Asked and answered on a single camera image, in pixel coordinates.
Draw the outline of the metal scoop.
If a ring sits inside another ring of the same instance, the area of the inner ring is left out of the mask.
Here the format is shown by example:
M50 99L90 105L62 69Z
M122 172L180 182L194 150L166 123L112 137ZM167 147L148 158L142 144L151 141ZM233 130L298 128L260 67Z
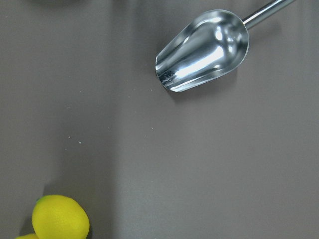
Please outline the metal scoop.
M291 3L273 0L244 19L224 9L204 12L156 56L158 79L183 92L230 73L248 53L249 29Z

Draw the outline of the yellow lemon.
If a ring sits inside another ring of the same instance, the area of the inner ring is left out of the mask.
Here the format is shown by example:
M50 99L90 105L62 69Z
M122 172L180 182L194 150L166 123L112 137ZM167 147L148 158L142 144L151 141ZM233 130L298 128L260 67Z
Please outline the yellow lemon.
M40 239L85 239L90 229L85 210L72 198L62 195L38 199L31 220Z
M38 239L38 236L36 234L32 233L32 234L17 236L15 239Z

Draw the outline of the yellow lemon lower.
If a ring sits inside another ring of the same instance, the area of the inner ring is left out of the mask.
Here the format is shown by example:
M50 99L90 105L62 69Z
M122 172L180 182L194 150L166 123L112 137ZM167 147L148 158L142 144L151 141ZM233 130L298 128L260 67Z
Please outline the yellow lemon lower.
M15 239L38 239L38 236L36 234L32 233L32 234L17 236Z

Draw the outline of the yellow lemon upper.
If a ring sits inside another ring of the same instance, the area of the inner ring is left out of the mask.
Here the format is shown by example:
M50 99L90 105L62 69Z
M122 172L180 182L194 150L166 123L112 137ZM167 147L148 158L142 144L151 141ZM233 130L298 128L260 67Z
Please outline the yellow lemon upper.
M31 220L40 239L85 239L90 229L85 210L72 198L62 195L38 199Z

